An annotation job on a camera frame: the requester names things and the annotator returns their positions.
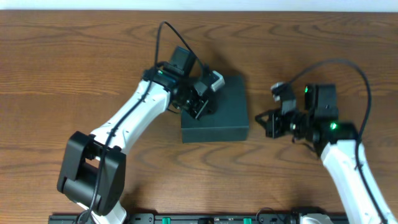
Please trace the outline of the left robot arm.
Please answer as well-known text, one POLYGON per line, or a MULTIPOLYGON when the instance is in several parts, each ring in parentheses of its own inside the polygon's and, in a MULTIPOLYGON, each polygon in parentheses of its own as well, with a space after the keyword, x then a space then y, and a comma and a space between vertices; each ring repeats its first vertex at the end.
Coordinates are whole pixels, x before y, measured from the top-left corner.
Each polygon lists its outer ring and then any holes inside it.
POLYGON ((74 223, 124 223, 127 212, 119 199, 124 190, 126 156, 148 125, 167 111, 181 109, 193 119, 215 111, 222 74, 202 67, 190 78, 193 52, 176 47, 168 62, 145 70, 134 94, 100 127, 75 132, 67 141, 57 190, 83 208, 74 223))

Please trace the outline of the dark green box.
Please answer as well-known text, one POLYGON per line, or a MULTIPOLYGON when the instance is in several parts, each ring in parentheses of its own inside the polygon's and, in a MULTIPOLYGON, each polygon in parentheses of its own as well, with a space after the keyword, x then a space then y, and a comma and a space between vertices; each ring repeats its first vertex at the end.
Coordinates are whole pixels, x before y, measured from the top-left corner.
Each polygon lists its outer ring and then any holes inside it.
POLYGON ((182 142, 245 141, 249 132, 248 108, 244 79, 227 76, 225 86, 216 94, 216 110, 199 120, 183 112, 182 142))

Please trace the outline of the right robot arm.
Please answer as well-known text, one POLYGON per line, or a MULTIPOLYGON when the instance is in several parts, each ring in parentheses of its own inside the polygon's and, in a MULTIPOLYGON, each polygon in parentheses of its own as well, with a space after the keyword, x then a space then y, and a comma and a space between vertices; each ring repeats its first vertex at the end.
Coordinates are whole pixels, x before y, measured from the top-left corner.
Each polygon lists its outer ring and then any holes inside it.
POLYGON ((334 84, 308 84, 305 109, 297 108, 297 99, 287 83, 271 87, 280 108, 256 115, 266 136, 277 139, 292 135, 304 139, 321 159, 333 179, 350 223, 397 223, 384 200, 368 165, 359 133, 351 121, 340 121, 334 84))

